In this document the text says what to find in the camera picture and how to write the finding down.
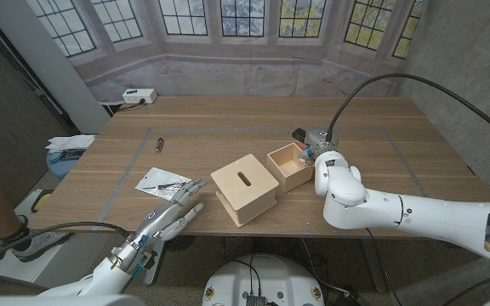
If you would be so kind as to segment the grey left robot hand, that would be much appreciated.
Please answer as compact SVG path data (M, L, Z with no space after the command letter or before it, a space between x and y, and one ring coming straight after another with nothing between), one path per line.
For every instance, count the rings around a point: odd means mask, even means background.
M149 252L156 240L169 241L178 235L203 209L204 204L199 202L187 214L180 216L187 202L206 184L206 180L194 178L185 183L169 201L151 211L117 252L122 267L130 266L141 252Z

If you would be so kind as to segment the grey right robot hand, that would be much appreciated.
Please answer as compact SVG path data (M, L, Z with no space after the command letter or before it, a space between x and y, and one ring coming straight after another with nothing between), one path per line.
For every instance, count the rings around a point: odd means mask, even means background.
M312 165L322 153L336 150L339 140L332 138L326 140L328 133L319 128L302 129L297 128L293 131L293 137L298 140L304 149L299 153L299 160L305 165Z

